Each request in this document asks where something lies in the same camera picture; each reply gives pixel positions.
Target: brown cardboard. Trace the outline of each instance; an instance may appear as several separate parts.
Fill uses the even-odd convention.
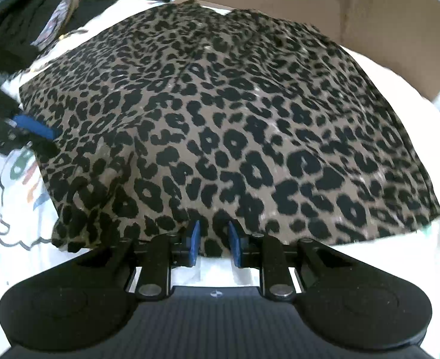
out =
[[[312,23],[339,44],[392,69],[424,97],[440,91],[437,0],[204,0]]]

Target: leopard print skirt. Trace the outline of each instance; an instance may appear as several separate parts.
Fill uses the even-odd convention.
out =
[[[148,240],[199,220],[290,243],[415,231],[440,215],[401,121],[358,64],[313,27],[194,1],[108,28],[22,86],[60,131],[39,156],[69,251]]]

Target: silver bolt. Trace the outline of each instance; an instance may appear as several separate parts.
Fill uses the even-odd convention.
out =
[[[293,288],[289,285],[278,283],[270,288],[270,293],[273,294],[275,297],[284,298],[293,293]]]
[[[154,283],[142,285],[138,289],[138,293],[145,297],[155,297],[161,293],[161,287]]]

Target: folded garment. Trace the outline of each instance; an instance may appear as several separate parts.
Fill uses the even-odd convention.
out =
[[[199,220],[283,242],[342,244],[440,215],[401,121],[360,66],[313,27],[199,4],[152,8],[55,60],[20,88],[61,131],[38,156],[70,251],[149,239]]]
[[[54,32],[76,30],[117,0],[78,0]],[[37,40],[65,0],[3,0],[0,2],[0,71],[15,73],[29,67],[39,55]]]

